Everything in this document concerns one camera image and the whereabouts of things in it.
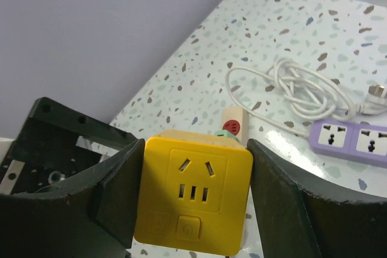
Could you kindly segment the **green USB charger plug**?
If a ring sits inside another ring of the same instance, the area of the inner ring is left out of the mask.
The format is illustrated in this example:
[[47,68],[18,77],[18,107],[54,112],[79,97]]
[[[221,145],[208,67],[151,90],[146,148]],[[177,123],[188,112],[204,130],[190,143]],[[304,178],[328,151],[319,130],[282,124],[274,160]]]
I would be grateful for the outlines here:
[[236,137],[236,135],[232,134],[230,131],[225,129],[216,131],[214,133],[214,136],[232,138],[233,140],[236,140],[237,142],[239,142],[239,139]]

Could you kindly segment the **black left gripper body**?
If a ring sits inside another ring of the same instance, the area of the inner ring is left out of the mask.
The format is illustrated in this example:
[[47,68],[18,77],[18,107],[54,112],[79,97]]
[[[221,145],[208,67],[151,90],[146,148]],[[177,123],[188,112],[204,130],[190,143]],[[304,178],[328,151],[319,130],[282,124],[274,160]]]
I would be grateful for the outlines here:
[[1,193],[34,193],[96,165],[101,154],[91,143],[122,150],[133,141],[131,133],[41,97],[1,155]]

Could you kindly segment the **beige power strip red sockets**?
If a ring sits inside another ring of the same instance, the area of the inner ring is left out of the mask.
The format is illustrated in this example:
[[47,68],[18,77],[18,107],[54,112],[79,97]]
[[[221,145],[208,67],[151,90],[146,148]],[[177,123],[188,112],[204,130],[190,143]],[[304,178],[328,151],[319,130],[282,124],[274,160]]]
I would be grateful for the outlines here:
[[233,134],[242,145],[247,144],[249,114],[242,106],[232,106],[225,108],[221,117],[223,130]]

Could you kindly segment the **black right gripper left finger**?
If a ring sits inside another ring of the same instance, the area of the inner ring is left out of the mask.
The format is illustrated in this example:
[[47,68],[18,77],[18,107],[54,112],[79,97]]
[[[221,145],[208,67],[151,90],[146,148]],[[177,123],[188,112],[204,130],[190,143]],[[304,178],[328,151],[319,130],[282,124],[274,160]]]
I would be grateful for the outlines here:
[[145,142],[36,193],[1,196],[2,257],[125,257]]

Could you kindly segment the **yellow cube socket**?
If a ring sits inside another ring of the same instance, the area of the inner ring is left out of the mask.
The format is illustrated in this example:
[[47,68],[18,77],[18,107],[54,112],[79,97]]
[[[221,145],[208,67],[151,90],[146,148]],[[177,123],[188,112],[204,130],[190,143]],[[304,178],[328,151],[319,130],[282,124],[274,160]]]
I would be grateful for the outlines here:
[[145,144],[136,241],[236,255],[241,248],[253,156],[238,141],[166,130]]

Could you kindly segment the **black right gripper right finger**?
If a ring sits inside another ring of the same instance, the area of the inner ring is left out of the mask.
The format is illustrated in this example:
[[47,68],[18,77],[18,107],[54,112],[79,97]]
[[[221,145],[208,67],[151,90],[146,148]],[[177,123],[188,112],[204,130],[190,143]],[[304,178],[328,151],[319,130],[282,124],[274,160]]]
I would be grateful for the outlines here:
[[320,178],[250,139],[264,257],[386,257],[386,198]]

